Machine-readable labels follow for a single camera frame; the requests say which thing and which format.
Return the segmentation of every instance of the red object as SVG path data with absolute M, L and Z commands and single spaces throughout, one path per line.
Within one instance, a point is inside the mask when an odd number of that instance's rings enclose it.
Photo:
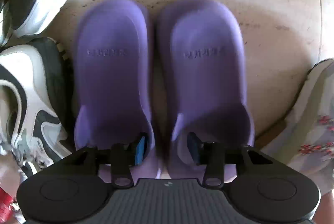
M 5 223 L 12 216 L 11 204 L 14 199 L 0 187 L 0 223 Z

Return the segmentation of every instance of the purple slide sandal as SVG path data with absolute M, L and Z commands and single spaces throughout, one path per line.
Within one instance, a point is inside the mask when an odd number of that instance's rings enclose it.
M 168 172 L 171 178 L 202 181 L 206 166 L 189 152 L 190 132 L 226 148 L 254 142 L 240 27 L 218 2 L 181 0 L 162 11 L 158 45 L 172 131 Z M 224 176 L 234 178 L 235 165 L 225 165 Z
M 152 54 L 148 11 L 134 1 L 104 1 L 81 19 L 74 62 L 81 106 L 76 148 L 110 149 L 146 133 L 137 149 L 141 157 L 136 155 L 139 160 L 130 168 L 134 183 L 161 172 L 151 124 Z M 100 166 L 99 176 L 110 182 L 110 167 Z

